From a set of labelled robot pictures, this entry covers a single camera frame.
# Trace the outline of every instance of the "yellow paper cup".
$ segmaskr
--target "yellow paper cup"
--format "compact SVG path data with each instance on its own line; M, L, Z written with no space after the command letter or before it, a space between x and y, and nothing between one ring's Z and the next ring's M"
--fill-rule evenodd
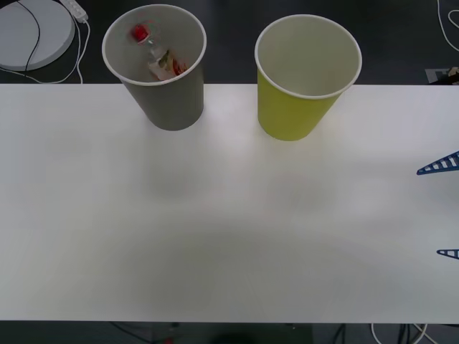
M255 61L258 121L279 140L307 136L361 70L355 38L334 21L308 14L266 27L255 45Z

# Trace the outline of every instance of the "power strip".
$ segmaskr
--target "power strip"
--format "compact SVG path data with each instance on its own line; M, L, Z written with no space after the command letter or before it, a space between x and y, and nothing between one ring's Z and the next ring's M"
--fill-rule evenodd
M62 5L66 9L69 10L71 15L75 17L75 19L79 23L84 23L87 21L88 17L86 11L75 1L75 0L59 0Z

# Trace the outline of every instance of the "small bottle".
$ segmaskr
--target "small bottle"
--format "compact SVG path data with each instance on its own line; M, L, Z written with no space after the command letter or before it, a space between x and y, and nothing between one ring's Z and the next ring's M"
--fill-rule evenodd
M179 64L169 49L165 50L156 42L146 25L136 25L132 35L139 45L149 47L148 68L160 81L171 79L186 71L186 65Z

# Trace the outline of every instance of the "red bottle cap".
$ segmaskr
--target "red bottle cap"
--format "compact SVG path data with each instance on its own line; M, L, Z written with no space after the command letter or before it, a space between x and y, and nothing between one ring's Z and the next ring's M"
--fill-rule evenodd
M145 25L137 24L132 30L132 36L138 43L140 43L150 36L150 31Z

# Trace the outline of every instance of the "white cable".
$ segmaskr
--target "white cable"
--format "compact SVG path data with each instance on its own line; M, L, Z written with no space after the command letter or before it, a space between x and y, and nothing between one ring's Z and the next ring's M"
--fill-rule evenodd
M425 324L423 328L420 328L417 324L413 324L413 325L421 332L421 334L411 344L418 344L421 341L421 339L423 339L424 337L430 340L433 344L438 344L425 332L427 331L427 324ZM373 335L374 341L376 341L376 343L378 344L382 344L379 341L378 337L376 336L376 333L374 332L374 324L370 324L370 328L372 329L372 335Z
M425 336L425 331L427 330L427 324L424 325L424 327L422 328L422 330L415 324L416 328L421 331L421 334L419 335L419 337L416 338L416 340L414 342L412 342L411 344L418 344L421 339L424 338Z
M376 343L382 344L382 343L379 341L378 337L376 336L376 333L374 333L374 324L370 324L370 328L372 329L372 335L373 335L373 338L374 338L374 340L376 341Z
M419 331L422 332L422 328L420 328L417 324L413 324ZM430 337L427 333L424 333L424 336L430 340L432 342L432 344L438 344L437 342L435 342L432 337Z
M81 71L80 71L80 62L81 62L83 56L85 56L86 46L87 46L87 43L89 42L89 36L91 34L91 27L89 26L89 23L87 22L87 20L85 20L83 23L85 23L86 26L87 26L87 36L86 36L85 46L83 47L83 51L81 52L80 59L77 62L77 72L78 72L78 75L80 76L80 83L81 84L83 83L83 76L81 75Z
M38 82L39 84L59 84L61 82L64 82L65 80L67 80L69 78L70 75L72 75L73 71L75 70L75 68L77 68L79 62L80 62L80 48L81 48L81 36L80 36L80 28L78 26L78 23L75 21L75 18L70 15L73 19L73 22L75 23L75 26L77 27L77 30L78 30L78 53L77 53L77 60L75 62L75 66L73 66L73 69L72 71L68 74L68 76L66 76L64 79L60 80L60 81L51 81L51 82L43 82L43 81L40 81L40 80L37 80L35 79L34 77L30 77L29 75L25 75L25 74L22 74L22 73L19 73L19 72L15 72L13 70L5 70L3 68L0 67L0 70L3 70L4 72L8 72L8 73L12 73L12 74L17 74L17 75L21 75L22 77L27 77L31 80L34 80L35 82ZM89 40L89 32L88 32L88 36L87 36L87 39L86 39L86 44L87 44L87 41ZM83 79L80 75L80 83L83 83Z
M453 20L451 19L451 14L453 12L459 12L459 10L457 9L454 9L452 11L450 11L450 13L448 13L448 19L450 20L451 24L454 25L455 27L457 27L459 29L459 25L457 25L455 22L453 22ZM442 17L440 16L440 0L437 0L437 13L438 13L438 21L440 23L440 27L442 29L442 32L443 32L443 36L444 38L446 39L446 42L456 51L456 52L459 52L459 49L456 48L453 43L450 42L450 40L446 37L446 33L445 33L445 29L443 29L443 23L442 23Z

